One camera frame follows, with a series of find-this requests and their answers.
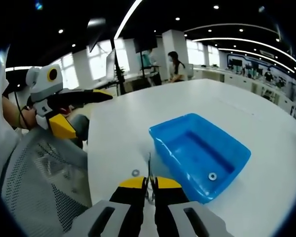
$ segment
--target woman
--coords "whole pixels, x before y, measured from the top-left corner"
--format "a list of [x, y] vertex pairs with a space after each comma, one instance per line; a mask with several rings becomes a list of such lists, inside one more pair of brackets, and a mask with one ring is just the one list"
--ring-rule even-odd
[[168, 53], [170, 64], [170, 82], [179, 82], [187, 80], [185, 65], [180, 62], [178, 53], [172, 51]]

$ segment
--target person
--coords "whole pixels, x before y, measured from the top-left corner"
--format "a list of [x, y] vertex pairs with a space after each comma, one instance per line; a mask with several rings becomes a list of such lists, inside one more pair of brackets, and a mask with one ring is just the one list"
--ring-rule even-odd
[[148, 50], [148, 57], [151, 64], [150, 78], [154, 85], [162, 85], [158, 62], [152, 49]]
[[179, 60], [178, 53], [175, 51], [168, 53], [170, 63], [170, 82], [187, 80], [185, 65]]
[[6, 55], [0, 53], [0, 177], [8, 158], [11, 156], [16, 145], [20, 141], [20, 137], [12, 128], [25, 128], [25, 123], [30, 127], [36, 126], [35, 110], [22, 110], [22, 115], [17, 106], [2, 94], [8, 86], [5, 78], [5, 59]]
[[273, 80], [273, 75], [271, 74], [270, 68], [267, 69], [267, 72], [264, 74], [265, 80], [271, 82]]

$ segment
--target white desk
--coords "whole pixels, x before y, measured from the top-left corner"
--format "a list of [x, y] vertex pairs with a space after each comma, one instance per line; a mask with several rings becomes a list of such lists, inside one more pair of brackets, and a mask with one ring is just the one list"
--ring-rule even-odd
[[[187, 113], [203, 116], [252, 152], [236, 179], [207, 206], [235, 237], [272, 236], [296, 200], [296, 120], [260, 96], [208, 79], [151, 87], [95, 106], [88, 147], [92, 203], [109, 199], [134, 169], [147, 175], [148, 152], [155, 157], [148, 129]], [[153, 162], [156, 175], [169, 176], [156, 158]], [[142, 232], [154, 237], [153, 208], [147, 212]]]
[[[150, 72], [145, 71], [145, 76], [148, 78], [150, 76]], [[143, 73], [139, 72], [139, 73], [130, 73], [124, 76], [125, 82], [131, 82], [136, 80], [138, 77], [142, 77]], [[100, 78], [99, 80], [96, 80], [94, 84], [92, 84], [92, 86], [88, 86], [87, 89], [96, 89], [98, 87], [101, 87], [109, 82], [113, 82], [113, 81], [117, 81], [117, 78], [115, 78], [114, 80], [106, 80], [106, 77]]]
[[281, 91], [276, 86], [264, 83], [258, 79], [253, 80], [250, 78], [243, 77], [241, 75], [235, 74], [231, 71], [215, 69], [215, 68], [194, 68], [194, 78], [202, 79], [208, 78], [216, 81], [224, 81], [227, 84], [234, 85], [236, 87], [242, 88], [247, 91], [251, 91], [257, 95], [262, 95], [262, 90], [264, 88], [273, 92], [277, 99], [274, 103], [286, 111], [288, 114], [291, 113], [292, 106], [294, 102], [291, 101], [286, 94]]

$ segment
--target person's arm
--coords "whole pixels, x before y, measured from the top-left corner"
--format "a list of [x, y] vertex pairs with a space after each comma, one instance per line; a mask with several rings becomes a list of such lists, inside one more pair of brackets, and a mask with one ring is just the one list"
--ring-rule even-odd
[[183, 80], [185, 76], [185, 69], [183, 65], [180, 63], [178, 67], [178, 74], [174, 75], [171, 82], [176, 82], [178, 80]]
[[170, 74], [170, 82], [172, 82], [172, 78], [173, 78], [173, 73], [172, 73], [172, 70], [171, 68], [169, 68], [169, 74]]
[[171, 82], [176, 82], [178, 80], [181, 80], [182, 77], [183, 77], [183, 75], [179, 75], [179, 74], [174, 75], [174, 77], [172, 78]]
[[2, 110], [3, 117], [13, 127], [32, 129], [37, 125], [34, 109], [22, 110], [22, 115], [26, 120], [25, 124], [18, 107], [4, 96], [2, 97]]

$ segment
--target man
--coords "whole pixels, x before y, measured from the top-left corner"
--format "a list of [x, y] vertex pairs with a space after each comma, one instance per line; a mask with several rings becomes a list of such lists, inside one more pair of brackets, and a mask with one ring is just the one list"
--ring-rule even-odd
[[150, 70], [150, 78], [154, 85], [162, 85], [160, 73], [159, 73], [159, 66], [158, 62], [155, 58], [155, 54], [152, 49], [148, 50], [148, 57], [151, 64], [151, 70]]
[[264, 74], [265, 80], [271, 82], [273, 80], [273, 75], [271, 74], [270, 68], [267, 69], [267, 72]]

